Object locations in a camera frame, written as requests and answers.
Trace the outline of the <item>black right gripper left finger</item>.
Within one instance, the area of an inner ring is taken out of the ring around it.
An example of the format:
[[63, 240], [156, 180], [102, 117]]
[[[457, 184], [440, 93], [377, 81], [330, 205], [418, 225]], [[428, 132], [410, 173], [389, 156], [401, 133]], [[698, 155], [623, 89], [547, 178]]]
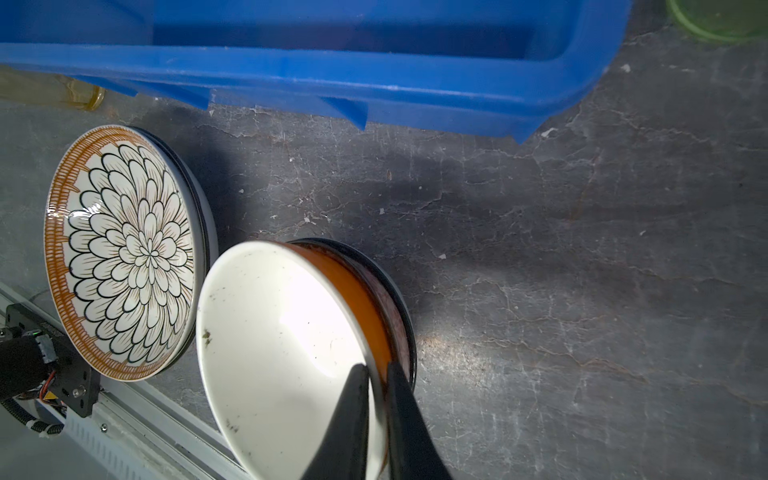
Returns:
[[326, 433], [302, 479], [366, 477], [369, 383], [365, 365], [356, 364], [350, 369]]

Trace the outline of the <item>orange white ceramic bowl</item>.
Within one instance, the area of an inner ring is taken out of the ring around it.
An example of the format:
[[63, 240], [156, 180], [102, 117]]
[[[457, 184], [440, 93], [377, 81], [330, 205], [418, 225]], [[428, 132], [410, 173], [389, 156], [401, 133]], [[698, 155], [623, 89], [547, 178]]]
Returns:
[[352, 367], [370, 371], [370, 479], [387, 460], [384, 318], [340, 260], [295, 244], [250, 241], [207, 275], [197, 312], [206, 396], [231, 451], [256, 479], [297, 479], [315, 456]]

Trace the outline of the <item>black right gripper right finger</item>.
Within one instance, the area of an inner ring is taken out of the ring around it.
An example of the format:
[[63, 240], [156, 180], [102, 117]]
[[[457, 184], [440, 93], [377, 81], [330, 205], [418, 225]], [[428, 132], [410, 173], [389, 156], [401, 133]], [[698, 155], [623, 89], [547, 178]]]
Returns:
[[387, 367], [386, 407], [390, 478], [445, 479], [451, 475], [440, 458], [401, 365]]

